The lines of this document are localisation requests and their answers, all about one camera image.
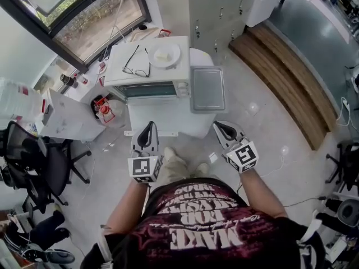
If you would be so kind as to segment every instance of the oven control knob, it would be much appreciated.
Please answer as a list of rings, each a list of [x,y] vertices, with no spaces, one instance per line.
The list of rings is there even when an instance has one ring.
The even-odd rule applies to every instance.
[[[181,96],[187,96],[188,95],[187,89],[180,89],[179,93],[181,94]]]
[[[188,83],[186,83],[186,82],[178,83],[178,87],[179,88],[186,88],[186,87],[188,87]]]

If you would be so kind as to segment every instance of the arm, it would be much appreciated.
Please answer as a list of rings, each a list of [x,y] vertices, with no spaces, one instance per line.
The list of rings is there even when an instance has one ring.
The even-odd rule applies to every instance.
[[[138,223],[147,194],[147,184],[136,183],[128,186],[120,202],[111,213],[106,226],[110,229],[105,234],[127,234]]]
[[[288,217],[281,202],[255,170],[250,169],[242,173],[241,182],[251,207],[274,218]]]

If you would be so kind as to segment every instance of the white desk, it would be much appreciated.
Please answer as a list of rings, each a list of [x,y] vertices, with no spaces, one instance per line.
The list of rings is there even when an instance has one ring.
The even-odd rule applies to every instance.
[[[51,89],[43,96],[52,110],[45,113],[45,123],[42,120],[35,123],[39,135],[92,141],[105,130],[106,127],[94,118],[89,105]]]
[[[210,55],[190,49],[191,66],[213,66]],[[176,136],[178,132],[204,138],[212,125],[215,114],[194,114],[190,99],[145,98],[127,101],[131,128],[136,132],[149,121],[155,122],[160,136]]]

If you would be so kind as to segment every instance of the white plate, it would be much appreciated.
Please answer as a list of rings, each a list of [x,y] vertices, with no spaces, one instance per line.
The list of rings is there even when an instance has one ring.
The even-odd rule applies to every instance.
[[[156,52],[167,53],[170,57],[168,61],[161,61],[156,57]],[[177,44],[155,45],[148,53],[148,59],[152,65],[158,68],[167,68],[178,62],[181,56],[181,48]]]

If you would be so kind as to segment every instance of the black office chair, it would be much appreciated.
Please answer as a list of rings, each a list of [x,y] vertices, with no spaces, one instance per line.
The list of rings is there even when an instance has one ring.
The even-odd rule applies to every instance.
[[[7,129],[0,133],[0,155],[8,165],[17,170],[35,170],[45,181],[48,191],[62,205],[59,195],[69,181],[71,170],[84,182],[90,183],[75,168],[74,163],[84,156],[90,156],[91,151],[85,151],[72,159],[71,140],[55,143],[50,138],[38,138],[11,121]]]
[[[332,160],[337,165],[337,169],[325,183],[331,183],[338,176],[336,184],[339,184],[342,180],[345,181],[349,191],[356,185],[359,194],[359,181],[357,181],[359,174],[359,143],[353,141],[342,142],[338,144],[338,148],[339,160],[329,154],[326,155],[327,159]]]
[[[12,187],[13,189],[27,190],[27,198],[22,205],[24,212],[40,210],[40,212],[44,214],[46,206],[54,202],[54,200],[51,199],[48,185],[42,177],[38,175],[30,175],[26,170],[18,169],[11,164],[0,168],[0,174],[5,185]],[[27,201],[29,198],[32,199],[35,206],[31,206],[28,209]]]

